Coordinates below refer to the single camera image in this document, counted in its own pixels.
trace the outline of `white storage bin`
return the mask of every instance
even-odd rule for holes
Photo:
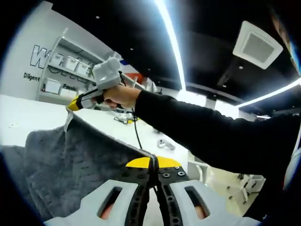
[[[60,96],[73,99],[76,97],[77,92],[69,89],[61,89]]]
[[[75,72],[82,75],[87,75],[87,71],[89,69],[89,65],[79,62],[75,68]]]
[[[53,53],[51,59],[50,59],[50,62],[53,64],[53,65],[56,65],[56,66],[59,66],[61,61],[63,59],[63,55],[60,55],[58,53]]]
[[[57,80],[46,79],[45,92],[58,94],[60,91],[61,83]]]
[[[63,67],[68,68],[72,71],[75,70],[76,65],[79,63],[78,59],[75,59],[71,56],[65,56],[63,60]]]
[[[77,91],[77,95],[79,96],[80,94],[83,94],[84,93],[84,91],[82,91],[82,90],[78,90]]]

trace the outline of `ceiling vent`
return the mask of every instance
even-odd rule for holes
[[[283,47],[265,31],[244,21],[233,54],[266,69]]]

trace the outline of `yellow robot part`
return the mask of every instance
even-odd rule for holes
[[[78,111],[79,107],[76,105],[76,101],[79,98],[79,96],[76,96],[71,103],[67,106],[71,111]]]
[[[164,158],[161,156],[157,156],[159,162],[159,168],[168,168],[168,167],[176,167],[181,166],[179,162],[173,159]],[[130,161],[126,166],[127,167],[136,167],[136,168],[148,168],[150,163],[149,157],[142,157],[138,159],[134,159]]]

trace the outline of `hand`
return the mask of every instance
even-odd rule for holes
[[[126,109],[134,108],[140,92],[138,89],[118,85],[104,91],[104,103],[110,108],[116,108],[117,104]]]

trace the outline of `black ceiling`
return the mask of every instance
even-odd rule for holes
[[[180,88],[169,36],[154,0],[87,0],[78,10],[70,8],[68,1],[51,2],[53,10],[120,53],[142,75],[159,86]],[[298,78],[266,6],[258,2],[262,1],[165,0],[179,43],[185,81],[194,86],[187,86],[187,90],[205,93],[210,98],[216,98],[212,90],[222,91],[230,95],[217,98],[239,104],[239,99],[260,97]],[[232,54],[244,20],[262,28],[284,47],[266,70]],[[298,86],[243,110],[270,114],[274,110],[299,108],[300,100]]]

